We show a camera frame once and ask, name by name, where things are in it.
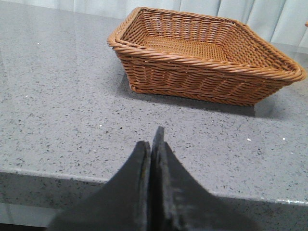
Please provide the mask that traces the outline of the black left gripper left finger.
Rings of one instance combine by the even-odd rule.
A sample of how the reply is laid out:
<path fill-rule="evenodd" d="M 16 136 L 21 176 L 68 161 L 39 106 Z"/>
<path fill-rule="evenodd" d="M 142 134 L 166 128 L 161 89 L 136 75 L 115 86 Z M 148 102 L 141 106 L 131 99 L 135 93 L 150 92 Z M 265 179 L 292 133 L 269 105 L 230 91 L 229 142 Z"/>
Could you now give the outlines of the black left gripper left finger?
<path fill-rule="evenodd" d="M 151 150 L 137 142 L 121 169 L 94 195 L 57 215 L 50 231 L 145 231 Z"/>

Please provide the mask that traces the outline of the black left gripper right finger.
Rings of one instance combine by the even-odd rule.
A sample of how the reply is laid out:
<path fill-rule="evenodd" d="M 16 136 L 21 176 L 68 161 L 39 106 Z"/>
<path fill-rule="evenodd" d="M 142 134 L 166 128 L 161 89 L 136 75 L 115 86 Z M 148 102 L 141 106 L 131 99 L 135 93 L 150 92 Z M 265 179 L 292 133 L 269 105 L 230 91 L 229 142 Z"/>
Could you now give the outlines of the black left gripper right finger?
<path fill-rule="evenodd" d="M 158 127 L 151 153 L 150 208 L 154 231 L 258 231 L 247 216 L 209 193 L 184 168 Z"/>

